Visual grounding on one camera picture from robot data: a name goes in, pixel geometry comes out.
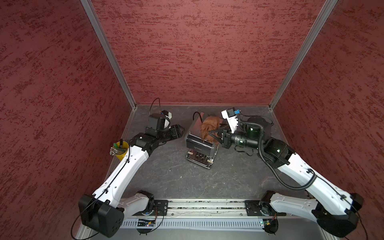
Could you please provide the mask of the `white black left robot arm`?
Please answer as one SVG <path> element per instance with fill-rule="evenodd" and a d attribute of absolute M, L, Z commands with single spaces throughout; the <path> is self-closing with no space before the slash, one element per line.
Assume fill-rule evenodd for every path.
<path fill-rule="evenodd" d="M 151 211 L 151 194 L 141 192 L 123 201 L 123 193 L 153 151 L 164 143 L 181 138 L 184 132 L 181 125 L 172 125 L 155 136 L 148 133 L 135 135 L 129 142 L 126 155 L 105 182 L 92 195 L 83 195 L 79 200 L 78 218 L 82 224 L 111 238 L 126 217 Z"/>

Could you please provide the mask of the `brown microfibre cloth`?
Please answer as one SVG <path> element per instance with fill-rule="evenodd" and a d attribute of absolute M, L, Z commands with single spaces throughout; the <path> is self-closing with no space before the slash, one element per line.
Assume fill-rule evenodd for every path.
<path fill-rule="evenodd" d="M 201 125 L 202 140 L 210 143 L 218 144 L 219 142 L 215 140 L 212 136 L 210 136 L 209 132 L 220 128 L 222 122 L 223 120 L 219 117 L 215 117 L 215 116 L 207 117 Z"/>

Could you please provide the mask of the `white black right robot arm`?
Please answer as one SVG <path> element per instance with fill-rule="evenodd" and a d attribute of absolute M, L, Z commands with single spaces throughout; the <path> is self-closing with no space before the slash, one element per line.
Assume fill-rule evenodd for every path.
<path fill-rule="evenodd" d="M 301 199 L 267 191 L 259 201 L 261 214 L 285 213 L 305 218 L 338 238 L 345 238 L 357 228 L 364 203 L 362 196 L 350 194 L 324 179 L 289 145 L 271 136 L 273 124 L 263 117 L 244 120 L 237 115 L 224 119 L 227 127 L 208 132 L 214 140 L 226 149 L 234 146 L 257 150 L 259 158 L 284 187 L 311 195 Z"/>

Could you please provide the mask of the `grey steel coffee machine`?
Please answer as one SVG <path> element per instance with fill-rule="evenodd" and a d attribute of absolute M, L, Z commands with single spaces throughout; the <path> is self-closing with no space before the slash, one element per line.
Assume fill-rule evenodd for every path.
<path fill-rule="evenodd" d="M 193 122 L 185 137 L 186 147 L 189 149 L 186 159 L 205 169 L 210 169 L 214 164 L 219 149 L 219 144 L 210 143 L 201 138 L 201 125 L 209 116 L 217 117 L 214 114 L 194 112 Z"/>

